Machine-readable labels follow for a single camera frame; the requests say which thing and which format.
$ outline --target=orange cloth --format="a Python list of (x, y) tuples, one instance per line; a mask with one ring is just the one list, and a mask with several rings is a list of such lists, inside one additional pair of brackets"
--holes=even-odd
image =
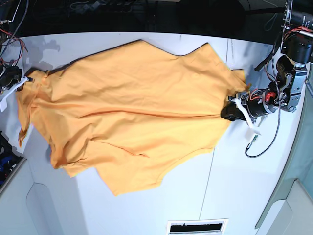
[(157, 187), (212, 151), (229, 125), (220, 117), (226, 96), (246, 88), (243, 71), (209, 44), (176, 56), (137, 41), (29, 77), (16, 93), (20, 144), (33, 123), (54, 168), (73, 177), (95, 167), (115, 195)]

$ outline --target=black cable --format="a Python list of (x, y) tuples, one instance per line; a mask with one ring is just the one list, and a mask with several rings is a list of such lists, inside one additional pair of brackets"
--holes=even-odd
[(288, 37), (284, 40), (284, 42), (286, 42), (288, 39), (292, 38), (293, 36), (295, 36), (297, 34), (298, 34), (298, 32), (295, 32), (295, 33), (293, 33), (291, 35), (288, 35)]
[[(281, 33), (279, 33), (279, 35), (278, 35), (278, 39), (280, 39), (280, 38), (282, 38), (282, 32)], [(279, 49), (279, 45), (281, 44), (281, 40), (278, 40), (276, 38), (276, 46), (275, 46), (275, 54), (276, 54), (276, 52), (278, 51), (278, 49)], [(272, 52), (266, 57), (266, 59), (264, 60), (264, 61), (262, 61), (261, 63), (259, 63), (259, 65), (257, 66), (257, 67), (255, 67), (255, 71), (257, 71), (257, 72), (259, 72), (262, 68), (263, 68), (263, 66), (268, 62), (268, 61), (270, 61), (271, 60), (271, 54), (272, 54)]]
[[(14, 41), (13, 41), (13, 42), (10, 42), (10, 44), (12, 44), (12, 43), (14, 43)], [(10, 45), (10, 44), (9, 44), (9, 45)], [(8, 45), (8, 43), (7, 43), (7, 44), (4, 44), (4, 45), (2, 44), (3, 47), (5, 47), (6, 45)]]
[(269, 74), (269, 73), (268, 73), (268, 68), (267, 68), (265, 65), (264, 65), (264, 70), (265, 70), (265, 73), (266, 73), (268, 79), (269, 79), (271, 82), (275, 82), (274, 76), (273, 76), (272, 74)]
[(245, 155), (248, 157), (248, 158), (258, 158), (260, 157), (261, 155), (263, 155), (266, 151), (269, 150), (269, 148), (271, 148), (271, 146), (274, 144), (276, 138), (277, 138), (277, 134), (278, 134), (278, 131), (279, 131), (279, 126), (280, 126), (280, 111), (281, 111), (281, 103), (280, 103), (280, 92), (279, 92), (279, 87), (278, 87), (278, 82), (277, 82), (277, 76), (276, 76), (276, 72), (275, 72), (275, 63), (274, 63), (274, 56), (275, 56), (275, 48), (276, 48), (276, 42), (277, 42), (278, 38), (276, 38), (275, 40), (275, 43), (273, 45), (273, 50), (272, 50), (272, 68), (273, 68), (273, 74), (274, 74), (274, 78), (275, 78), (275, 85), (276, 85), (276, 89), (277, 89), (277, 95), (278, 95), (278, 123), (277, 123), (277, 129), (276, 129), (276, 132), (275, 132), (275, 136), (272, 140), (272, 142), (269, 144), (269, 146), (260, 154), (258, 155), (255, 155), (255, 156), (251, 156), (249, 155), (247, 152), (248, 150), (250, 149), (250, 147), (252, 146), (252, 143), (249, 143), (248, 146), (246, 147), (246, 150), (245, 150)]
[(19, 40), (19, 43), (20, 43), (20, 53), (19, 53), (19, 58), (18, 58), (18, 60), (16, 61), (16, 65), (18, 64), (18, 62), (19, 62), (19, 60), (20, 60), (20, 58), (21, 58), (21, 56), (22, 56), (22, 42)]
[(249, 0), (246, 0), (247, 2), (248, 2), (248, 4), (249, 4), (249, 10), (251, 10), (251, 5), (250, 5), (250, 2), (249, 2)]
[(19, 30), (19, 28), (21, 27), (21, 24), (23, 23), (24, 19), (25, 19), (25, 16), (27, 14), (27, 10), (28, 10), (28, 6), (29, 6), (29, 0), (26, 0), (26, 7), (25, 7), (25, 11), (24, 11), (24, 14), (22, 16), (22, 19), (19, 23), (19, 25), (17, 26), (17, 28), (15, 29), (15, 31), (13, 32), (13, 34), (11, 36), (9, 36), (9, 41), (8, 43), (6, 44), (6, 46), (4, 47), (1, 55), (0, 55), (0, 59), (3, 58), (3, 55), (5, 53), (5, 51), (7, 50), (8, 46), (10, 45), (10, 42), (12, 41), (13, 37), (15, 36), (15, 34), (17, 33), (17, 31)]

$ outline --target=orange shirt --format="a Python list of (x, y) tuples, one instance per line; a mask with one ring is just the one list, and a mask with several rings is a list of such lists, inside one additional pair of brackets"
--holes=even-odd
[(136, 41), (29, 77), (16, 92), (20, 145), (33, 123), (54, 168), (73, 177), (95, 167), (115, 195), (157, 187), (212, 151), (229, 125), (226, 96), (246, 89), (209, 44), (176, 56)]

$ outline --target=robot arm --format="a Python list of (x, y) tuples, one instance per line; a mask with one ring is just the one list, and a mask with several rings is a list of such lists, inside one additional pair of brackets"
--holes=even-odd
[[(265, 89), (229, 97), (230, 103), (222, 110), (221, 117), (230, 121), (251, 119), (255, 122), (257, 117), (274, 113), (279, 108), (279, 103), (283, 111), (296, 110), (302, 95), (302, 86), (308, 84), (306, 64), (313, 62), (313, 15), (296, 9), (289, 0), (286, 3), (284, 20), (281, 42), (276, 42), (273, 48), (275, 54), (276, 45), (281, 44), (283, 56), (276, 63), (278, 75), (275, 78), (269, 77), (271, 82)], [(260, 70), (271, 59), (272, 53), (255, 70)], [(238, 99), (248, 116), (238, 109)]]

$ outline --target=cable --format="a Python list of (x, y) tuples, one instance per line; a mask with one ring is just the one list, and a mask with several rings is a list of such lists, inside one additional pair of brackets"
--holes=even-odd
[(14, 33), (9, 37), (9, 41), (8, 41), (8, 43), (6, 44), (6, 46), (4, 47), (4, 49), (3, 49), (3, 51), (2, 51), (2, 53), (1, 53), (1, 55), (0, 55), (0, 59), (3, 58), (3, 55), (4, 55), (5, 51), (7, 50), (7, 48), (9, 47), (12, 38), (15, 36), (16, 32), (17, 32), (17, 31), (19, 30), (19, 28), (21, 27), (21, 24), (23, 23), (23, 21), (24, 21), (24, 19), (25, 19), (25, 16), (26, 16), (26, 14), (27, 14), (28, 6), (29, 6), (29, 0), (26, 0), (26, 7), (25, 7), (24, 15), (23, 15), (23, 17), (22, 17), (22, 19), (21, 19), (19, 25), (18, 25), (17, 28), (15, 29)]
[(255, 97), (252, 98), (253, 94), (254, 94), (257, 90), (258, 90), (258, 89), (255, 89), (253, 92), (251, 92), (251, 94), (250, 94), (250, 100), (251, 100), (251, 101), (253, 101), (253, 100), (257, 99), (257, 98), (261, 98), (260, 96), (255, 96)]
[(275, 71), (275, 63), (274, 63), (274, 56), (275, 56), (275, 47), (276, 47), (276, 42), (277, 42), (278, 38), (276, 38), (275, 40), (275, 43), (273, 45), (273, 50), (272, 50), (272, 68), (273, 68), (273, 74), (274, 74), (274, 78), (275, 78), (275, 85), (276, 85), (276, 89), (277, 89), (277, 95), (278, 95), (278, 123), (277, 123), (277, 129), (276, 129), (276, 132), (275, 132), (275, 136), (272, 140), (272, 142), (269, 144), (269, 146), (260, 154), (258, 155), (255, 155), (255, 156), (251, 156), (249, 155), (247, 152), (248, 150), (250, 149), (251, 147), (251, 143), (248, 144), (248, 146), (246, 147), (246, 150), (245, 150), (245, 155), (248, 157), (248, 158), (258, 158), (260, 157), (261, 155), (263, 155), (266, 151), (269, 150), (269, 148), (271, 148), (271, 146), (274, 144), (276, 138), (277, 138), (277, 134), (278, 134), (278, 131), (279, 131), (279, 126), (280, 126), (280, 111), (281, 111), (281, 99), (280, 99), (280, 92), (279, 92), (279, 87), (278, 87), (278, 82), (277, 82), (277, 77), (276, 77), (276, 71)]
[[(276, 4), (274, 4), (274, 3), (272, 3), (272, 2), (269, 2), (269, 1), (266, 1), (266, 0), (262, 0), (262, 1), (263, 1), (263, 2), (266, 2), (267, 4), (273, 5), (273, 6), (275, 6), (275, 7), (278, 7)], [(273, 26), (274, 26), (274, 23), (275, 23), (275, 20), (276, 20), (276, 18), (277, 18), (277, 15), (278, 15), (278, 14), (275, 13), (275, 14), (264, 24), (263, 29), (264, 29), (265, 32), (269, 32), (269, 31), (272, 30), (272, 28), (273, 28)], [(271, 22), (272, 20), (273, 20), (272, 25), (270, 26), (269, 29), (266, 29), (268, 23)]]
[(3, 2), (0, 2), (0, 7), (4, 6), (4, 5), (7, 5), (9, 2), (11, 2), (12, 0), (8, 0), (8, 1), (3, 1)]
[(309, 33), (312, 33), (313, 31), (308, 29), (308, 28), (305, 28), (305, 27), (298, 27), (298, 28), (294, 28), (292, 30), (289, 30), (287, 33), (285, 33), (284, 35), (284, 41), (286, 41), (287, 39), (291, 38), (292, 36), (296, 35), (297, 33), (299, 33), (301, 30), (303, 31), (306, 31), (306, 32), (309, 32)]
[[(281, 35), (278, 35), (278, 39), (282, 39), (282, 31), (280, 32)], [(280, 47), (280, 44), (281, 44), (282, 40), (277, 40), (276, 42), (276, 47), (275, 47), (275, 53), (278, 51), (279, 47)], [(266, 57), (265, 60), (263, 60), (261, 63), (258, 64), (257, 67), (255, 67), (255, 71), (259, 72), (263, 66), (268, 62), (270, 61), (272, 58), (272, 52), (269, 53), (269, 55)]]
[[(13, 61), (13, 65), (16, 65), (16, 64), (18, 63), (18, 61), (20, 60), (20, 58), (22, 57), (23, 52), (24, 52), (24, 49), (25, 49), (26, 51), (28, 51), (27, 48), (26, 48), (26, 45), (25, 45), (25, 43), (24, 43), (24, 41), (23, 41), (22, 39), (17, 38), (17, 37), (15, 37), (15, 36), (12, 36), (12, 34), (6, 32), (5, 30), (3, 30), (3, 29), (1, 29), (1, 28), (0, 28), (0, 31), (3, 32), (3, 33), (5, 33), (6, 35), (12, 37), (12, 39), (14, 39), (14, 41), (11, 41), (10, 43), (7, 43), (7, 45), (10, 45), (10, 44), (12, 44), (12, 43), (14, 43), (14, 42), (16, 42), (16, 41), (19, 41), (19, 43), (20, 43), (20, 47), (21, 47), (21, 48), (20, 48), (19, 57), (18, 57), (18, 59), (16, 59), (16, 60)], [(1, 60), (1, 63), (2, 63), (3, 65), (4, 65), (4, 63), (9, 64), (9, 62), (4, 61), (2, 58), (1, 58), (0, 60)]]
[(247, 2), (248, 2), (248, 4), (249, 4), (249, 9), (251, 10), (251, 5), (250, 5), (250, 2), (249, 2), (249, 0), (246, 0)]
[(72, 7), (73, 5), (88, 3), (88, 2), (90, 2), (90, 1), (91, 1), (91, 0), (89, 0), (89, 1), (75, 2), (75, 3), (72, 3), (69, 7), (70, 7), (72, 10), (75, 10), (75, 8)]
[(275, 82), (274, 76), (273, 76), (272, 74), (269, 74), (269, 73), (268, 73), (268, 69), (267, 69), (267, 68), (268, 68), (268, 63), (269, 63), (269, 61), (267, 62), (266, 65), (264, 65), (265, 73), (266, 73), (268, 79), (269, 79), (271, 82)]

